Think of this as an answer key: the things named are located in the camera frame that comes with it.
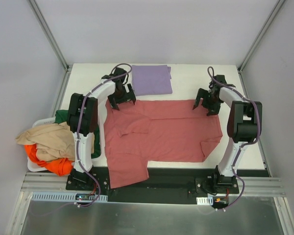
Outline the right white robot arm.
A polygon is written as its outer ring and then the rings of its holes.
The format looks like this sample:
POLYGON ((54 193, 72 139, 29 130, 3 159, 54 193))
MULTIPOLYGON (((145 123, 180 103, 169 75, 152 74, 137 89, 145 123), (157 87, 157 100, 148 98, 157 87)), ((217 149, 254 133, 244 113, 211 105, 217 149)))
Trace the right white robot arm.
POLYGON ((207 116, 219 114, 221 104, 230 108, 227 122, 229 137, 222 160, 211 178, 206 181, 214 192, 222 193, 237 183, 237 165, 248 146, 256 144, 262 131, 262 103, 244 97, 235 86, 228 84, 224 75, 209 75, 209 90, 200 88, 193 109, 202 105, 207 116))

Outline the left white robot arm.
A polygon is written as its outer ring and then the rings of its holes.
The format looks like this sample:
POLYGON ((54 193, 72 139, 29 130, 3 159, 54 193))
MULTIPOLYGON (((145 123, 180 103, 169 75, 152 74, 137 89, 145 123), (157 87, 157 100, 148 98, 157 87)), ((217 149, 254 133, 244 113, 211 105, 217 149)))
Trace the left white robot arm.
POLYGON ((110 74, 101 78, 100 83, 86 94, 71 95, 67 125, 74 139, 75 161, 66 183, 67 190, 97 190, 100 188, 93 179, 91 158, 92 134, 99 127, 98 106, 108 100, 114 110, 119 104, 136 102, 132 85, 128 83, 132 66, 126 63, 116 65, 110 74))

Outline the pink t shirt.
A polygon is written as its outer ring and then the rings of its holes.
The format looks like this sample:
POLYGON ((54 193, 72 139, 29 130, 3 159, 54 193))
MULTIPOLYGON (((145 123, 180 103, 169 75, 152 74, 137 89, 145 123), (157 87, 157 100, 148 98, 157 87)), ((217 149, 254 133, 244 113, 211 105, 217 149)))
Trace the pink t shirt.
POLYGON ((156 162, 201 163, 222 139, 218 116, 209 116, 193 100, 138 100, 113 109, 105 105, 105 155, 110 187, 149 178, 156 162))

